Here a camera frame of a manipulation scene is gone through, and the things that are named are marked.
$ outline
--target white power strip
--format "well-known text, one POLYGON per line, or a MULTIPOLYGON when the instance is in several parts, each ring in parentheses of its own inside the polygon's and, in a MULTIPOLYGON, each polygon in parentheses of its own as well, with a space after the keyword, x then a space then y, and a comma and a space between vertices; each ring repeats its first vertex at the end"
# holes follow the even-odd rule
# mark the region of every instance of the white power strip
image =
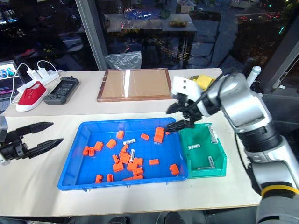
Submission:
POLYGON ((28 83, 22 85, 21 87, 17 88, 17 91, 19 93, 23 94, 25 89, 31 87, 37 81, 40 81, 45 86, 46 84, 49 84, 53 80, 57 79, 57 74, 56 74, 55 71, 48 71, 48 74, 49 75, 44 77, 44 78, 34 78, 34 79, 32 79, 30 82, 28 82, 28 83))

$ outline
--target blue tray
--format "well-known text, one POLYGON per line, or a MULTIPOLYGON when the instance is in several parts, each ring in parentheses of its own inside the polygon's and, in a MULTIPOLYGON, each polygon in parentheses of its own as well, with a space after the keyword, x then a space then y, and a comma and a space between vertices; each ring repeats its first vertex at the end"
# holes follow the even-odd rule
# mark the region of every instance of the blue tray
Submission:
POLYGON ((84 122, 79 126, 73 145, 60 175, 58 188, 60 190, 91 189, 112 186, 127 186, 133 184, 151 182, 172 182, 183 181, 188 177, 188 170, 183 159, 183 150, 178 133, 164 135, 161 144, 154 142, 155 130, 157 127, 165 127, 174 122, 174 118, 154 118, 154 119, 131 119, 131 120, 111 120, 84 122), (125 135, 122 140, 116 138, 116 133, 124 130, 125 135), (141 134, 150 136, 148 141, 142 139, 141 134), (113 171, 112 155, 118 155, 123 147, 123 141, 136 139, 135 143, 129 144, 127 152, 135 150, 135 157, 143 158, 143 178, 142 180, 123 181, 132 177, 132 171, 127 170, 124 164, 122 171, 113 171), (116 140, 113 149, 106 147, 110 139, 116 140), (104 143, 100 152, 95 152, 95 156, 83 156, 85 146, 93 147, 97 141, 104 143), (159 159, 159 165, 150 166, 149 160, 159 159), (176 163, 180 170, 178 176, 173 176, 169 170, 171 164, 176 163), (95 183, 96 175, 103 176, 102 183, 95 183), (106 175, 113 174, 114 182, 107 182, 106 175))

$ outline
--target yellow ring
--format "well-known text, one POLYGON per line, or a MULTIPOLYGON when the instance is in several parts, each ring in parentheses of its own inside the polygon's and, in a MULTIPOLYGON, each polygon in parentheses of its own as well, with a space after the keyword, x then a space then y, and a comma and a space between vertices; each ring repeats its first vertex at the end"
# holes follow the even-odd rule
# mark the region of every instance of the yellow ring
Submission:
POLYGON ((261 196, 264 197, 264 195, 270 191, 270 190, 289 190, 294 192, 295 194, 299 194, 299 190, 290 187, 290 186, 286 186, 286 185, 270 185, 268 187, 265 187, 262 192, 261 192, 261 196))

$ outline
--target green plastic bin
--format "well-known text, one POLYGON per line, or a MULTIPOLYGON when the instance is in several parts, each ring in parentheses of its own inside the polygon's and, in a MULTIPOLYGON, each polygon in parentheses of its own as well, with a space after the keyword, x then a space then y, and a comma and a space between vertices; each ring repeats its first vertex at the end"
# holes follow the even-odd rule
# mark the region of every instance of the green plastic bin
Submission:
POLYGON ((205 123, 180 131, 189 179, 226 175, 227 156, 219 138, 212 130, 212 124, 205 123), (214 168, 209 168, 209 156, 213 159, 214 168))

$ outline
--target orange plastic brick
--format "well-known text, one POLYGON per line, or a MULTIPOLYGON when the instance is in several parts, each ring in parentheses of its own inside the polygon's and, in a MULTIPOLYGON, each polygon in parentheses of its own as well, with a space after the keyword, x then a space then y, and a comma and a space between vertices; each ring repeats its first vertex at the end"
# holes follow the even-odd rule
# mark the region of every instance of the orange plastic brick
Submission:
POLYGON ((123 164, 121 162, 113 164, 113 171, 121 171, 123 170, 123 164))
POLYGON ((113 157, 113 160, 114 160, 115 163, 119 163, 119 162, 120 162, 120 161, 118 160, 118 158, 117 158, 117 155, 112 155, 112 157, 113 157))
POLYGON ((89 153, 89 147, 85 146, 84 150, 83 150, 83 155, 88 155, 89 153))
POLYGON ((107 174, 107 182, 113 182, 113 175, 112 174, 107 174))
POLYGON ((89 155, 89 156, 94 156, 94 148, 93 148, 93 147, 90 147, 90 148, 89 148, 88 155, 89 155))
POLYGON ((116 145, 116 141, 114 139, 110 139, 110 141, 106 144, 106 146, 112 149, 116 145))
POLYGON ((121 157, 120 157, 120 162, 128 164, 130 157, 131 157, 131 155, 122 153, 121 157))
POLYGON ((142 167, 139 167, 139 168, 133 170, 133 175, 134 175, 134 176, 136 176, 136 175, 140 175, 140 174, 143 174, 143 169, 142 169, 142 167))
POLYGON ((95 182, 96 182, 96 183, 101 183, 101 182, 102 182, 102 179, 103 179, 102 175, 98 174, 98 175, 97 175, 97 178, 95 179, 95 182))
POLYGON ((128 163, 128 167, 127 167, 127 170, 130 170, 130 171, 133 171, 134 169, 137 169, 137 164, 136 163, 131 163, 129 162, 128 163))
POLYGON ((159 159, 154 159, 149 161, 150 165, 158 165, 159 164, 159 159))
POLYGON ((133 180, 141 180, 141 179, 143 179, 142 175, 133 176, 133 180))
POLYGON ((179 169, 176 164, 172 164, 169 169, 171 170, 171 174, 176 176, 179 174, 179 169))
POLYGON ((116 138, 123 139, 124 134, 125 134, 125 131, 118 131, 116 134, 116 138))
POLYGON ((143 158, 137 158, 137 157, 135 157, 133 159, 133 163, 142 166, 142 164, 143 164, 143 158))
POLYGON ((164 136, 164 128, 157 127, 155 132, 154 142, 162 143, 163 136, 164 136))
POLYGON ((97 141, 97 143, 95 143, 93 148, 95 151, 101 151, 103 146, 104 146, 103 142, 97 141))
POLYGON ((148 141, 150 139, 150 137, 147 134, 142 134, 141 138, 148 141))
POLYGON ((125 144, 125 145, 122 147, 121 152, 126 153, 128 148, 129 148, 129 145, 128 145, 128 144, 125 144))
POLYGON ((123 181, 131 181, 132 179, 133 179, 132 177, 129 177, 129 178, 123 179, 123 181))
POLYGON ((121 157, 122 154, 129 155, 129 153, 123 153, 123 152, 120 152, 120 153, 118 154, 118 156, 121 157))

